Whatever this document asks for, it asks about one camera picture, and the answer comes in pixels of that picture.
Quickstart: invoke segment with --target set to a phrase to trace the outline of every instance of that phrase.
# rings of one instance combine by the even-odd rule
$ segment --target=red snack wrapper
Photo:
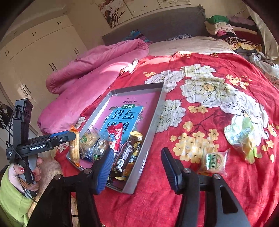
[[[120,122],[117,125],[111,125],[107,128],[107,131],[109,133],[109,147],[113,149],[115,156],[118,152],[121,142],[123,123]]]

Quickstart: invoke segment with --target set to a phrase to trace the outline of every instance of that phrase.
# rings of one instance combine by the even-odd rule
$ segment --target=pink comforter
[[[141,39],[110,46],[98,46],[54,72],[46,80],[47,89],[60,96],[41,113],[38,125],[43,133],[69,130],[80,113],[92,104],[118,77],[121,69],[148,55]]]

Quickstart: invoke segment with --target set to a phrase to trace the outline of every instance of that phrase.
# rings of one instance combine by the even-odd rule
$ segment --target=gray headboard
[[[139,30],[150,41],[166,41],[168,38],[189,34],[192,36],[208,36],[204,21],[205,10],[197,7],[171,9],[141,17],[120,26],[102,36],[105,45],[122,41],[132,30]]]

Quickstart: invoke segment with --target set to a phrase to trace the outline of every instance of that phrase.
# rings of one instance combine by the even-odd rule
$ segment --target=blanket
[[[200,165],[199,152],[231,149],[225,181],[239,200],[253,227],[262,227],[279,200],[279,91],[251,63],[230,53],[203,55],[180,51],[172,56],[148,56],[135,70],[120,75],[103,95],[82,113],[79,130],[110,90],[164,82],[167,92],[142,175],[133,195],[106,188],[94,196],[101,222],[107,227],[174,226],[181,195],[171,190],[160,152],[168,147],[184,167]],[[262,158],[248,164],[228,144],[224,127],[249,117],[256,128],[257,153]],[[65,176],[79,171],[65,158],[67,144],[56,154]],[[201,193],[198,226],[204,222],[204,193]]]
[[[69,130],[84,108],[114,82],[121,69],[147,54],[148,46],[141,39],[98,46],[51,74],[46,86],[60,96],[42,111],[38,119],[41,131],[47,134]]]

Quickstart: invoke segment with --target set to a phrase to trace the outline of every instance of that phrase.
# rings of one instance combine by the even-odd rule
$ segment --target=red floral bedsheet
[[[240,56],[186,51],[173,56],[148,56],[131,74],[124,72],[119,76],[98,100],[86,108],[77,127],[81,129],[110,90],[163,81],[167,97],[135,193],[120,194],[106,188],[101,195],[95,196],[102,223],[107,227],[174,226],[181,196],[170,189],[160,151],[168,147],[185,167],[197,170],[201,157],[199,151],[206,146],[208,151],[231,148],[224,179],[251,225],[262,226],[279,199],[279,91]],[[244,162],[228,144],[223,132],[225,126],[244,116],[248,116],[256,128],[255,143],[258,154],[263,156],[253,164]],[[195,152],[189,149],[190,142],[199,147]],[[56,159],[65,176],[75,175],[78,171],[65,159],[67,152],[67,144],[61,145]],[[201,195],[198,226],[203,226],[204,221],[203,199],[204,194]]]

